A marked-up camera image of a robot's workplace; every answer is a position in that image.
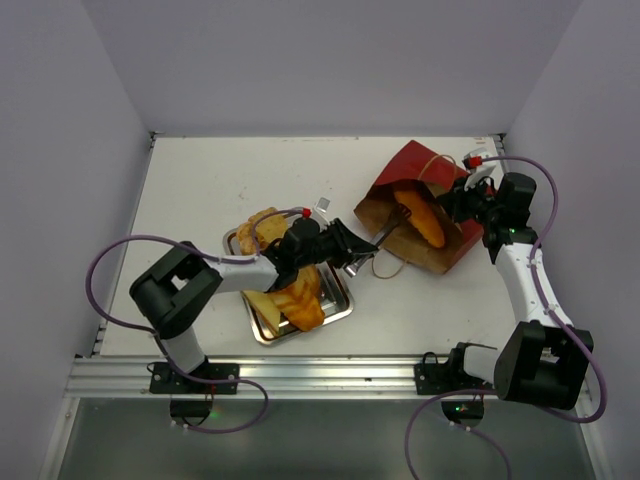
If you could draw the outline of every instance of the white table surface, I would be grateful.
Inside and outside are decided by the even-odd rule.
[[[222,236],[269,206],[312,206],[331,200],[328,216],[368,235],[353,214],[386,163],[412,138],[159,138],[133,232],[191,240],[222,253]],[[486,147],[489,137],[413,137],[457,161]],[[496,178],[501,176],[496,169]],[[168,247],[134,242],[127,247],[111,312],[148,324],[129,297],[131,283]],[[399,260],[383,252],[381,272]],[[256,342],[239,293],[214,295],[195,323],[208,355],[399,355],[448,352],[459,341],[502,346],[515,325],[507,290],[479,242],[440,276],[407,266],[379,280],[364,267],[347,279],[354,312],[331,325],[273,347]],[[155,355],[148,334],[109,325],[101,354]]]

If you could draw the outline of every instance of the red paper bag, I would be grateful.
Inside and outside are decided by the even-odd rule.
[[[386,223],[396,205],[392,184],[400,180],[414,180],[422,199],[429,204],[445,234],[442,248],[431,246],[408,222],[403,222],[384,243],[384,248],[403,260],[427,268],[435,273],[446,273],[471,247],[482,238],[482,227],[473,220],[454,224],[436,202],[447,192],[456,178],[467,172],[424,145],[410,141],[382,170],[369,192],[356,206],[354,213],[373,236]],[[418,176],[427,162],[434,159]]]

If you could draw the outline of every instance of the gray floor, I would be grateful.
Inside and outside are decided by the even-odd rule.
[[[169,427],[166,400],[84,400],[62,480],[405,479],[407,421],[417,401],[276,401],[268,417],[231,435],[184,434]],[[238,424],[254,401],[217,402],[206,425]],[[499,455],[451,429],[439,406],[412,434],[414,464],[426,478],[506,478]],[[487,402],[480,429],[507,451],[515,479],[592,479],[576,425],[526,405]]]

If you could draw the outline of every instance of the silver tray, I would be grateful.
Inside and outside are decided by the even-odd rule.
[[[287,222],[293,223],[294,218],[287,216]],[[224,250],[229,255],[239,255],[240,245],[236,238],[236,230],[227,232],[223,237]],[[322,311],[325,314],[324,323],[317,328],[322,328],[325,325],[340,320],[346,317],[353,311],[353,297],[347,288],[342,276],[332,266],[327,263],[316,265],[318,274],[320,275],[320,292],[318,293],[318,299]],[[256,312],[249,304],[244,295],[242,296],[244,304],[249,312],[249,321],[251,323],[251,329],[253,330],[253,336],[255,339],[268,346],[278,345],[285,340],[295,338],[301,333],[296,327],[291,325],[287,320],[287,317],[282,315],[280,317],[280,332],[278,335],[274,335],[269,327],[266,326],[262,315]]]

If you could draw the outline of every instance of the gray wall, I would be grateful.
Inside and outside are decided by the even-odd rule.
[[[84,270],[126,230],[148,137],[78,1],[0,2],[0,64],[0,477],[33,479],[95,335]]]
[[[637,1],[585,0],[507,137],[510,153],[543,161],[558,182],[545,263],[595,338],[611,397],[599,427],[616,478],[640,476],[639,22]],[[540,184],[538,225],[551,200]]]
[[[187,135],[487,134],[580,0],[84,0],[133,104]]]

